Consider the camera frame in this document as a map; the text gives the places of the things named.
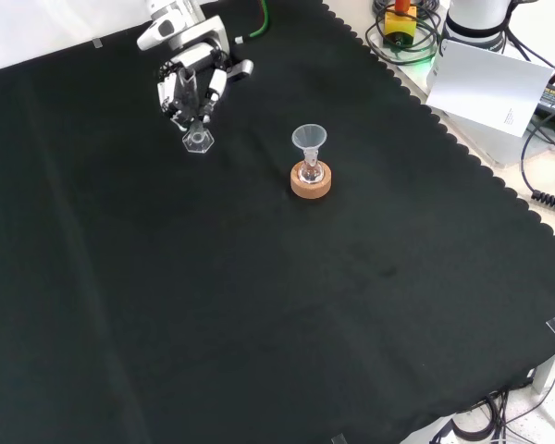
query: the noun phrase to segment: green cable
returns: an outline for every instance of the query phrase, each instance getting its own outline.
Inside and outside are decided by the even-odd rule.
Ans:
[[[249,34],[249,37],[252,39],[254,39],[255,37],[259,37],[261,34],[267,31],[267,28],[269,27],[269,10],[267,9],[267,2],[266,0],[260,0],[260,1],[261,1],[261,8],[263,9],[264,21],[261,28]]]
[[[260,35],[263,35],[267,31],[267,28],[269,28],[269,9],[267,9],[267,2],[266,0],[259,0],[259,1],[261,2],[261,8],[263,9],[263,16],[264,16],[263,25],[257,31],[250,33],[246,37],[241,36],[234,39],[235,44],[242,44],[247,42],[248,40],[259,37]]]

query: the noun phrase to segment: yellow device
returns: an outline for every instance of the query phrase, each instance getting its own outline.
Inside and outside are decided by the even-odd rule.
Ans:
[[[409,6],[405,14],[414,18],[398,16],[394,11],[387,11],[385,15],[385,35],[394,43],[385,40],[387,44],[410,45],[413,44],[415,38],[415,30],[417,29],[417,7]]]

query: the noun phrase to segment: cork base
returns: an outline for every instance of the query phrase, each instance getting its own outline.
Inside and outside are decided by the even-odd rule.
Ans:
[[[290,172],[290,186],[292,190],[303,199],[318,199],[323,197],[331,190],[331,169],[323,162],[319,162],[325,171],[323,180],[318,183],[304,183],[298,179],[298,168],[300,168],[302,162],[296,164]]]

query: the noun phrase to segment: white cylinder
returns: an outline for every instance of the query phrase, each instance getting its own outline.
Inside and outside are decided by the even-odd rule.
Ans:
[[[512,0],[451,0],[448,15],[471,30],[488,30],[506,18]]]

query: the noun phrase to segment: scalloped edge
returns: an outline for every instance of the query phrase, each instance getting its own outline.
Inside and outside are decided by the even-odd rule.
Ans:
[[[525,198],[519,196],[518,191],[516,191],[514,188],[506,186],[505,180],[502,179],[501,177],[497,176],[496,173],[493,171],[493,169],[490,166],[483,165],[481,157],[474,154],[473,150],[470,149],[468,146],[459,143],[457,137],[454,134],[452,134],[451,132],[449,132],[449,129],[446,125],[441,123],[441,118],[438,115],[433,113],[432,108],[427,106],[426,104],[424,104],[418,96],[414,95],[409,88],[404,86],[402,79],[397,76],[395,71],[390,69],[389,65],[387,65],[385,62],[380,60],[378,58],[378,55],[374,54],[372,52],[372,50],[370,49],[370,47],[367,44],[364,43],[364,39],[359,37],[358,33],[356,31],[352,30],[352,26],[345,23],[343,18],[337,17],[337,14],[335,13],[335,11],[332,11],[330,6],[327,5],[324,2],[324,0],[312,0],[312,1],[313,1],[313,3],[318,4],[318,8],[321,9],[324,14],[330,16],[347,33],[349,33],[350,36],[353,38],[353,40],[355,42],[357,42],[359,45],[361,45],[362,48],[365,48],[365,52],[367,54],[369,54],[371,57],[373,57],[374,60],[378,63],[379,66],[381,66],[382,68],[384,68],[386,70],[387,74],[389,74],[390,77],[393,78],[394,82],[397,83],[397,85],[401,88],[403,93],[405,95],[409,95],[409,98],[410,98],[411,102],[414,102],[415,105],[418,105],[420,108],[422,108],[424,111],[426,111],[427,114],[429,115],[429,118],[435,120],[435,122],[434,122],[435,126],[438,127],[439,130],[442,130],[446,134],[447,138],[452,140],[454,142],[454,144],[456,144],[457,146],[460,147],[462,153],[465,154],[465,156],[466,156],[467,162],[475,163],[477,167],[480,167],[480,168],[484,169],[485,171],[489,171],[491,173],[490,178],[492,179],[493,182],[495,182],[494,184],[498,187],[501,187],[501,189],[503,191],[507,192],[507,194],[509,194],[510,197],[513,198],[517,202],[517,206],[522,207],[522,209],[525,210],[524,214],[526,215],[526,217],[535,219],[535,221],[538,223],[538,225],[541,227],[541,229],[544,232],[546,232],[547,234],[549,234],[549,238],[552,239],[553,241],[555,241],[555,230],[554,230],[554,228],[551,225],[549,225],[548,223],[542,221],[542,215],[539,212],[535,211],[535,209],[533,209],[533,207],[531,207],[531,205],[530,205],[531,201],[530,200],[526,200]]]

